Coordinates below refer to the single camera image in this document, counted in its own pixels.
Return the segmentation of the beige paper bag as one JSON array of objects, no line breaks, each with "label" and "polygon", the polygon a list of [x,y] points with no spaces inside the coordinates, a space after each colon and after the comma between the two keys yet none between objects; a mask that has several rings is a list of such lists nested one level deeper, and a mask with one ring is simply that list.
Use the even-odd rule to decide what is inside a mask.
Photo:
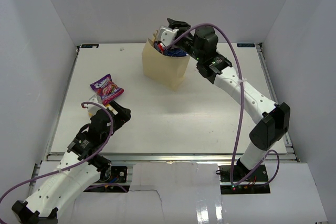
[{"label": "beige paper bag", "polygon": [[182,84],[190,57],[170,57],[154,48],[156,33],[148,38],[142,51],[142,66],[145,76],[176,91]]}]

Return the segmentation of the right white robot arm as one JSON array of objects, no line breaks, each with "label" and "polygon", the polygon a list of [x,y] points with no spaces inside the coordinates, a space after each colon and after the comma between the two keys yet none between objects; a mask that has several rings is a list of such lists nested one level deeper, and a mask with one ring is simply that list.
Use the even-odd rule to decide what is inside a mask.
[{"label": "right white robot arm", "polygon": [[[161,27],[158,34],[164,49],[173,46],[186,52],[196,60],[196,68],[202,77],[229,94],[239,105],[239,121],[233,150],[229,181],[233,186],[250,181],[272,147],[288,132],[290,107],[278,104],[265,97],[244,80],[236,51],[229,44],[235,64],[217,51],[217,26],[202,23],[196,26],[168,19],[168,26]],[[247,112],[255,123],[249,134],[250,143],[240,158],[235,154],[241,133],[243,115]]]}]

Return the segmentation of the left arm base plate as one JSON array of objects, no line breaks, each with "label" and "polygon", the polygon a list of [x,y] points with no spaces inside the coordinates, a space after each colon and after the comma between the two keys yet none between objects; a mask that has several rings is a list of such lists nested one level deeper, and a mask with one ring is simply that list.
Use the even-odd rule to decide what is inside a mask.
[{"label": "left arm base plate", "polygon": [[128,168],[126,166],[111,166],[105,174],[105,182],[125,183],[127,181]]}]

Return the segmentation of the dark blue snack bag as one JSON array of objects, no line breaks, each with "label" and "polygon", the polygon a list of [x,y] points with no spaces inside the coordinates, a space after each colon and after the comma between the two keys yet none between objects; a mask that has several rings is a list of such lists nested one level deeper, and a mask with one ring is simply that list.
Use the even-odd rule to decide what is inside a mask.
[{"label": "dark blue snack bag", "polygon": [[153,46],[158,52],[160,52],[164,56],[175,58],[187,56],[187,53],[180,48],[175,47],[170,49],[163,49],[163,45],[161,43],[158,43],[157,41],[153,42]]}]

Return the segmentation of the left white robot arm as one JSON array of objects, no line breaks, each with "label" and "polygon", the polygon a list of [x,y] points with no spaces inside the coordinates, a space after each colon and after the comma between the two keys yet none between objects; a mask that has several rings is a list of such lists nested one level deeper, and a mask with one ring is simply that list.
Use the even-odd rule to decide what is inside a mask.
[{"label": "left white robot arm", "polygon": [[80,128],[55,170],[25,200],[18,200],[12,211],[19,223],[58,223],[58,219],[82,192],[96,182],[113,182],[110,160],[99,153],[115,131],[131,119],[130,109],[112,101],[109,108],[85,102],[98,109],[90,123]]}]

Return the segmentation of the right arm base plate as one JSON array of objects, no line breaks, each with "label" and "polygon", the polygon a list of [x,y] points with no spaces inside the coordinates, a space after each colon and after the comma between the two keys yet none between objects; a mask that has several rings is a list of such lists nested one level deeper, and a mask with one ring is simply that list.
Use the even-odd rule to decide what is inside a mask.
[{"label": "right arm base plate", "polygon": [[[218,170],[215,172],[217,175],[220,176],[221,182],[230,182],[230,165],[220,166]],[[238,182],[244,176],[246,176],[248,172],[243,171],[242,168],[238,166],[234,166],[233,171],[233,182]],[[260,165],[249,177],[247,177],[244,181],[245,182],[267,182],[268,181],[268,174],[266,171],[265,165]]]}]

